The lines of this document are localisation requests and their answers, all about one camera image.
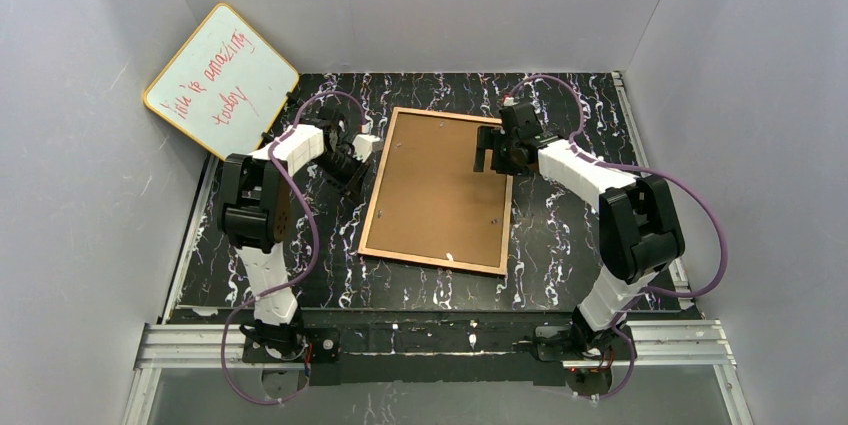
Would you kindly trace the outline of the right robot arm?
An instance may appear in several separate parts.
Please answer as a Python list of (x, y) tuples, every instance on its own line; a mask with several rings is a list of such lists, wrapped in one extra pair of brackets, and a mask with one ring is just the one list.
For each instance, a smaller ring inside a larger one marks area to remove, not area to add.
[(506, 105), (497, 125), (476, 132), (474, 169), (536, 172), (573, 192), (597, 213), (602, 268), (572, 315), (571, 335), (603, 336), (654, 277), (685, 250), (668, 182), (618, 170), (546, 130), (530, 104)]

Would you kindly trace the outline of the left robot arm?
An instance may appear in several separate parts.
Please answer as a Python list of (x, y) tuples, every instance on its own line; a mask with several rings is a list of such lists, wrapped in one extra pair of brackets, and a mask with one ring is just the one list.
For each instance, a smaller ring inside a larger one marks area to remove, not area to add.
[(366, 125), (348, 131), (341, 114), (323, 112), (288, 127), (261, 149), (225, 159), (217, 222), (247, 271), (256, 320), (288, 326), (298, 309), (292, 288), (282, 287), (290, 281), (284, 241), (294, 221), (292, 207), (306, 202), (295, 190), (294, 176), (315, 165), (343, 197), (358, 200), (370, 157), (382, 145)]

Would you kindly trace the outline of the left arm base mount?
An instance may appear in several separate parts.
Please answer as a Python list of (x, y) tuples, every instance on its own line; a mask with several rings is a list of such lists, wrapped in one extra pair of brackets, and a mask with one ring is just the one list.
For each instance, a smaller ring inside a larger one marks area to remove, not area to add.
[(335, 363), (339, 359), (341, 335), (331, 328), (300, 326), (241, 325), (245, 342), (242, 360), (250, 364)]

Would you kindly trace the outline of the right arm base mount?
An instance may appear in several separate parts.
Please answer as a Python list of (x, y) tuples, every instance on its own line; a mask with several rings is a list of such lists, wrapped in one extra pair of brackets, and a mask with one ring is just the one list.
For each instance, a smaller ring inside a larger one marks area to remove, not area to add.
[(570, 326), (539, 326), (530, 336), (531, 350), (542, 362), (586, 360), (599, 365), (602, 358), (629, 358), (625, 340), (612, 329), (584, 337)]

